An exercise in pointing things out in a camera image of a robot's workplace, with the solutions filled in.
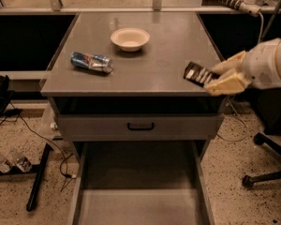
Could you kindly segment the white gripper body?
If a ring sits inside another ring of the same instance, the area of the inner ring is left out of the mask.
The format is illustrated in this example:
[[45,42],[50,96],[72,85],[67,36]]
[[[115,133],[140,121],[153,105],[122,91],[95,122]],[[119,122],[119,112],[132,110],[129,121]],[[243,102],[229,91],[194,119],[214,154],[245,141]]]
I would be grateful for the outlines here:
[[261,42],[247,52],[242,70],[258,89],[281,87],[281,39]]

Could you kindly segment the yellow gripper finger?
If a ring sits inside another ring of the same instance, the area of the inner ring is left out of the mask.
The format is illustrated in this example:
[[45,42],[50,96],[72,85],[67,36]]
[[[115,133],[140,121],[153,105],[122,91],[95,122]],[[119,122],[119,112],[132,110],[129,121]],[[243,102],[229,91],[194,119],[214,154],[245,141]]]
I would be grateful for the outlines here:
[[218,74],[218,75],[223,75],[227,71],[234,69],[234,68],[239,68],[246,56],[246,51],[241,51],[236,54],[234,54],[232,57],[229,59],[222,61],[215,65],[214,67],[211,68],[211,71]]
[[250,83],[241,71],[234,68],[205,84],[204,89],[212,96],[235,95],[242,93]]

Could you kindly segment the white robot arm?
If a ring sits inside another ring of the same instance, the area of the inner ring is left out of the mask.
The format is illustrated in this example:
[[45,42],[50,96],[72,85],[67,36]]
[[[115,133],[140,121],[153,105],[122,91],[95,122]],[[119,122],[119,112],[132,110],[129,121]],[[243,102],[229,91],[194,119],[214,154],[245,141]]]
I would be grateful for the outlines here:
[[247,87],[281,87],[281,38],[259,43],[250,51],[241,51],[215,65],[219,78],[204,85],[212,96],[242,93]]

